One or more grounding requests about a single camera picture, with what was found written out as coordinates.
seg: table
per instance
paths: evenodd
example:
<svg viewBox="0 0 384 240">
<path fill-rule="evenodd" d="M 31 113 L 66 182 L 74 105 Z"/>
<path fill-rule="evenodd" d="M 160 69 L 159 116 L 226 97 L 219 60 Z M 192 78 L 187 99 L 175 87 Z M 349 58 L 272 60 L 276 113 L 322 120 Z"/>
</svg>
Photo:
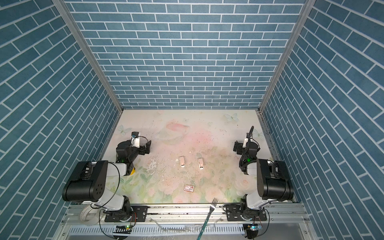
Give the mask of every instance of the table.
<svg viewBox="0 0 384 240">
<path fill-rule="evenodd" d="M 233 151 L 251 126 L 261 148 L 258 158 L 272 160 L 254 110 L 124 110 L 102 160 L 114 162 L 117 144 L 139 131 L 152 141 L 151 153 L 135 159 L 135 173 L 120 178 L 117 194 L 132 204 L 208 203 L 214 197 L 239 202 L 257 190 L 256 177 L 241 172 L 240 155 Z M 118 179 L 107 177 L 106 187 L 114 192 Z M 185 184 L 195 186 L 194 192 L 184 191 Z"/>
</svg>

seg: brick wallpaper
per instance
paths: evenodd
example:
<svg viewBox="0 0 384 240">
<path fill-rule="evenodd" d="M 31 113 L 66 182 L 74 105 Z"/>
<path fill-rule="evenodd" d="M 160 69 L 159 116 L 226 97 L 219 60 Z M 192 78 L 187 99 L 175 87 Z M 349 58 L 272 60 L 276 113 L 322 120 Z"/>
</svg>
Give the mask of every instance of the brick wallpaper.
<svg viewBox="0 0 384 240">
<path fill-rule="evenodd" d="M 126 109 L 256 109 L 303 2 L 66 1 Z"/>
<path fill-rule="evenodd" d="M 320 239 L 384 239 L 383 13 L 317 0 L 265 109 Z"/>
<path fill-rule="evenodd" d="M 0 6 L 0 239 L 51 239 L 118 113 L 51 0 Z"/>
</svg>

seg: fork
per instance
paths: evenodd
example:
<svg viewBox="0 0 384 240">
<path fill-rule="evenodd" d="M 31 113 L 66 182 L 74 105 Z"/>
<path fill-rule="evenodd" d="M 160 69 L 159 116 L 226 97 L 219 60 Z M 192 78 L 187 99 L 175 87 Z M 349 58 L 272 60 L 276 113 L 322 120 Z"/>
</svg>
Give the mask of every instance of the fork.
<svg viewBox="0 0 384 240">
<path fill-rule="evenodd" d="M 216 207 L 216 205 L 217 205 L 217 202 L 218 202 L 218 199 L 217 199 L 217 198 L 214 198 L 214 200 L 212 201 L 211 206 L 209 207 L 209 213 L 208 213 L 207 219 L 205 220 L 205 222 L 204 222 L 204 224 L 203 224 L 203 227 L 201 228 L 201 231 L 200 231 L 199 236 L 197 237 L 197 240 L 200 240 L 201 236 L 203 235 L 203 232 L 204 232 L 204 230 L 205 230 L 205 227 L 207 226 L 209 217 L 211 216 L 211 213 L 215 210 L 215 207 Z"/>
</svg>

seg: clear tape roll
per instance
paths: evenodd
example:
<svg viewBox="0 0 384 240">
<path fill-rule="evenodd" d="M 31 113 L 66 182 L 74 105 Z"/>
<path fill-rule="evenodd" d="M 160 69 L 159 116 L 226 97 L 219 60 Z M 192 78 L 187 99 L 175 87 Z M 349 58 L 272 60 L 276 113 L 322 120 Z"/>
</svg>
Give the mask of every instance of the clear tape roll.
<svg viewBox="0 0 384 240">
<path fill-rule="evenodd" d="M 96 214 L 93 218 L 89 219 L 87 221 L 87 215 L 89 214 L 90 211 L 94 210 L 91 205 L 87 205 L 82 211 L 81 213 L 79 214 L 79 221 L 86 225 L 86 226 L 93 226 L 95 225 L 96 223 L 99 222 L 99 212 L 102 210 L 101 208 L 100 209 L 97 209 L 96 210 Z"/>
</svg>

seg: gray floor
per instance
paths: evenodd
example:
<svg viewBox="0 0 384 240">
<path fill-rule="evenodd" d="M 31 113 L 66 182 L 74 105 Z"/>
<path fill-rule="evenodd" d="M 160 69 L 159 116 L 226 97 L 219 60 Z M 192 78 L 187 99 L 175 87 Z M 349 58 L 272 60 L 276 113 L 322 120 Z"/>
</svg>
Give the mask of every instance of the gray floor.
<svg viewBox="0 0 384 240">
<path fill-rule="evenodd" d="M 70 236 L 67 240 L 107 240 L 105 236 Z M 197 235 L 178 235 L 166 237 L 127 237 L 126 240 L 195 240 Z M 244 240 L 242 235 L 203 235 L 202 240 Z M 267 233 L 257 240 L 304 240 L 296 223 L 270 224 Z"/>
</svg>

